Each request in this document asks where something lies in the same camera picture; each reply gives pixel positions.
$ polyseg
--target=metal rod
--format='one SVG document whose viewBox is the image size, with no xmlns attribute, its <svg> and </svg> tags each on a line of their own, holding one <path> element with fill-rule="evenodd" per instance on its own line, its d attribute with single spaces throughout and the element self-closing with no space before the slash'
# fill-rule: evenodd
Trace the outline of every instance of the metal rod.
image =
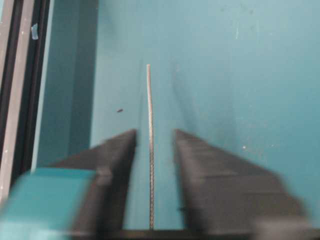
<svg viewBox="0 0 320 240">
<path fill-rule="evenodd" d="M 150 209 L 149 228 L 154 229 L 154 201 L 155 201 L 155 162 L 154 162 L 154 124 L 152 112 L 151 71 L 150 64 L 146 65 L 146 85 L 148 94 L 149 117 L 149 161 L 150 161 Z"/>
</svg>

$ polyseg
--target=black metal frame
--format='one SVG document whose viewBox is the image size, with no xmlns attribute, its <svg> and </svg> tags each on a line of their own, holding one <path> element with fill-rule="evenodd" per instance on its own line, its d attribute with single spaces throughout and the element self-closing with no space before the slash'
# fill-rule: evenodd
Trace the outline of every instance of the black metal frame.
<svg viewBox="0 0 320 240">
<path fill-rule="evenodd" d="M 15 0 L 13 4 L 13 11 L 10 23 L 10 31 L 7 43 L 7 50 L 5 56 L 5 65 L 3 69 L 3 76 L 1 82 L 0 94 L 0 156 L 2 156 L 5 130 L 7 125 L 7 116 L 9 108 L 9 100 L 11 93 L 11 85 L 14 74 L 14 67 L 16 61 L 16 52 L 18 45 L 18 36 L 20 30 L 21 14 L 23 8 L 23 0 Z"/>
<path fill-rule="evenodd" d="M 11 185 L 32 165 L 49 6 L 50 0 L 36 0 L 34 3 L 32 26 L 38 24 L 38 39 L 30 40 L 28 46 Z"/>
</svg>

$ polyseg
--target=teal wall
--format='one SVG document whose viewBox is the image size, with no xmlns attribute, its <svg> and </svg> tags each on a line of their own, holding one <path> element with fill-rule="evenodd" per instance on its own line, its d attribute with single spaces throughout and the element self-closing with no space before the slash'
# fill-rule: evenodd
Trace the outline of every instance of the teal wall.
<svg viewBox="0 0 320 240">
<path fill-rule="evenodd" d="M 90 146 L 97 8 L 94 0 L 55 0 L 48 46 L 37 165 Z"/>
<path fill-rule="evenodd" d="M 174 128 L 281 174 L 320 227 L 319 10 L 318 0 L 55 0 L 38 165 L 137 128 L 125 227 L 148 228 L 151 64 L 157 229 L 183 227 Z"/>
</svg>

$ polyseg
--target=teal background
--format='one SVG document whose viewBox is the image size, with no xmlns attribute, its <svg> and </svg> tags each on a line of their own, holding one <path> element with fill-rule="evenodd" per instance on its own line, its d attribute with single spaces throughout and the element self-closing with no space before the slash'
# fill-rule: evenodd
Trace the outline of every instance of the teal background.
<svg viewBox="0 0 320 240">
<path fill-rule="evenodd" d="M 173 129 L 279 173 L 320 227 L 320 1 L 55 0 L 37 165 L 138 129 L 125 227 L 183 218 Z"/>
</svg>

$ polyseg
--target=teal panel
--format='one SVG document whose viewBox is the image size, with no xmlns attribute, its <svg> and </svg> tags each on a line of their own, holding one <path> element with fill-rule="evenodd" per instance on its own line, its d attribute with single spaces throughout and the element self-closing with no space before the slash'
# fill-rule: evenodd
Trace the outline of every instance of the teal panel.
<svg viewBox="0 0 320 240">
<path fill-rule="evenodd" d="M 183 227 L 174 128 L 281 174 L 320 226 L 319 10 L 317 0 L 99 1 L 91 144 L 139 129 L 127 228 L 148 227 L 146 64 L 157 229 Z"/>
<path fill-rule="evenodd" d="M 71 226 L 93 174 L 38 168 L 22 176 L 1 211 L 0 239 L 57 239 Z"/>
</svg>

